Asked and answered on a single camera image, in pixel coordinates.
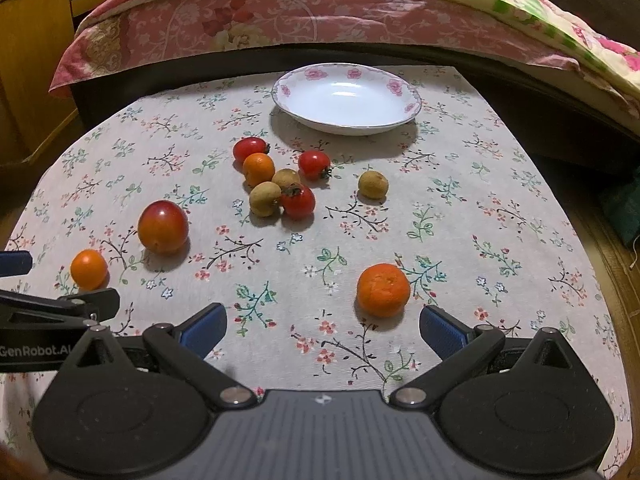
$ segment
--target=white plate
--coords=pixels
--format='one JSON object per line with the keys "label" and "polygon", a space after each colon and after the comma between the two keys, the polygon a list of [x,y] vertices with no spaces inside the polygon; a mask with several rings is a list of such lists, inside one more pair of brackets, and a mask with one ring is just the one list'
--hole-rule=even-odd
{"label": "white plate", "polygon": [[348,136],[386,132],[412,120],[422,106],[418,92],[398,76],[350,63],[292,70],[276,81],[271,96],[300,123]]}

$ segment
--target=pink quilt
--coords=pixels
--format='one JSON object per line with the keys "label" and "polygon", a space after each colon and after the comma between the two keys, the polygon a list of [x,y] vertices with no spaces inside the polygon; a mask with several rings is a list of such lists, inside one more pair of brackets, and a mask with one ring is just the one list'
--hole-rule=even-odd
{"label": "pink quilt", "polygon": [[108,0],[87,18],[52,90],[167,59],[291,43],[432,45],[579,69],[492,16],[443,0],[154,0],[104,18],[126,1]]}

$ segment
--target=floral tablecloth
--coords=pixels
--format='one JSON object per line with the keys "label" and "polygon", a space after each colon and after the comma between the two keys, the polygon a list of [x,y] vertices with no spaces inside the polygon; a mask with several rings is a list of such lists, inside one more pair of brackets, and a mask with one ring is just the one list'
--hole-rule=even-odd
{"label": "floral tablecloth", "polygon": [[[436,304],[473,326],[531,337],[555,326],[609,399],[616,434],[603,463],[615,473],[631,444],[628,394],[607,307],[561,207],[500,118],[453,68],[395,67],[423,100],[415,123],[372,137],[338,137],[277,110],[279,74],[213,81],[145,97],[88,132],[47,172],[8,243],[34,268],[2,288],[75,292],[68,266],[99,250],[120,292],[118,335],[178,323],[211,301],[228,330],[208,360],[261,395],[268,388],[378,388],[385,395],[439,361],[418,314]],[[264,137],[277,168],[302,150],[334,164],[314,186],[310,221],[249,214],[231,148]],[[363,202],[358,176],[389,180],[384,202]],[[149,257],[136,236],[141,211],[169,199],[190,219],[190,244]],[[401,319],[365,316],[355,283],[395,263],[412,298]],[[30,417],[52,374],[1,379],[0,437],[37,456]]]}

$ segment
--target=small orange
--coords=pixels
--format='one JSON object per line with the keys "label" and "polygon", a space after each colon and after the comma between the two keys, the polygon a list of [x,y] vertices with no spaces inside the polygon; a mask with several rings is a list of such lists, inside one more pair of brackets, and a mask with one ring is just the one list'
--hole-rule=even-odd
{"label": "small orange", "polygon": [[78,287],[95,290],[104,283],[109,267],[98,251],[85,249],[76,254],[69,271]]}
{"label": "small orange", "polygon": [[411,285],[402,270],[392,264],[375,264],[358,279],[357,298],[361,309],[378,317],[402,312],[411,296]]}
{"label": "small orange", "polygon": [[255,187],[270,181],[276,173],[276,167],[266,153],[253,153],[242,163],[242,173],[247,185]]}

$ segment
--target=plate rim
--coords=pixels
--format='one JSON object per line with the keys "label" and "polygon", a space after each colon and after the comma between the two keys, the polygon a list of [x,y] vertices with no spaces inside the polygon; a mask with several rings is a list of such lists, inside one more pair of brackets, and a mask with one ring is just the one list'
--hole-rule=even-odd
{"label": "plate rim", "polygon": [[[324,123],[324,122],[320,122],[320,121],[315,121],[306,117],[303,117],[299,114],[296,114],[290,110],[287,110],[284,106],[282,106],[280,104],[280,100],[278,99],[278,92],[277,92],[277,87],[280,84],[280,82],[283,79],[286,79],[288,77],[290,77],[293,73],[297,73],[297,72],[301,72],[303,70],[306,70],[308,68],[312,68],[312,67],[321,67],[321,66],[327,66],[327,65],[331,65],[331,66],[336,66],[336,65],[341,65],[341,66],[353,66],[356,68],[366,68],[368,70],[375,70],[376,72],[380,72],[383,74],[387,74],[389,76],[401,79],[402,81],[404,81],[407,86],[409,87],[409,90],[411,91],[412,95],[414,96],[415,101],[417,102],[417,107],[414,108],[414,110],[412,110],[411,114],[406,118],[403,119],[402,121],[396,121],[395,123],[387,123],[387,124],[376,124],[373,126],[347,126],[346,124],[334,124],[334,123]],[[325,63],[312,63],[310,65],[305,65],[305,66],[300,66],[298,68],[295,68],[293,70],[289,70],[288,72],[284,73],[282,76],[280,76],[277,81],[273,84],[273,86],[271,87],[271,99],[273,100],[273,102],[276,104],[276,106],[282,110],[284,113],[289,114],[290,116],[294,117],[294,118],[299,118],[299,119],[303,119],[305,121],[308,121],[310,123],[315,123],[315,124],[324,124],[325,126],[333,126],[335,128],[343,128],[345,130],[377,130],[380,128],[389,128],[392,129],[396,126],[401,126],[402,124],[408,123],[409,121],[411,121],[412,119],[415,119],[415,117],[420,113],[420,110],[422,110],[422,99],[420,97],[420,94],[418,93],[416,87],[414,85],[412,85],[411,83],[409,83],[407,80],[403,79],[402,77],[393,74],[391,72],[388,72],[387,70],[382,70],[381,68],[378,68],[376,66],[369,66],[369,65],[362,65],[360,63],[345,63],[345,62],[325,62]]]}

